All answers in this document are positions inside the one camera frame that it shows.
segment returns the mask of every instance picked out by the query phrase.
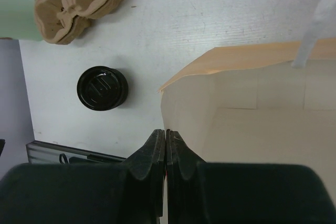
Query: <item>white table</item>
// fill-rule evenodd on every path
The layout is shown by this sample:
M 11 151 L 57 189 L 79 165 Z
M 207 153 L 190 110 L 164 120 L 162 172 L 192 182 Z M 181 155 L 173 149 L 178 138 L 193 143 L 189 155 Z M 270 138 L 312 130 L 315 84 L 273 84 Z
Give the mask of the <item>white table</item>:
M 318 1 L 125 0 L 68 46 L 20 41 L 35 138 L 127 157 L 163 128 L 160 85 L 213 47 L 301 39 Z M 98 65 L 126 75 L 123 106 L 80 103 L 77 81 Z

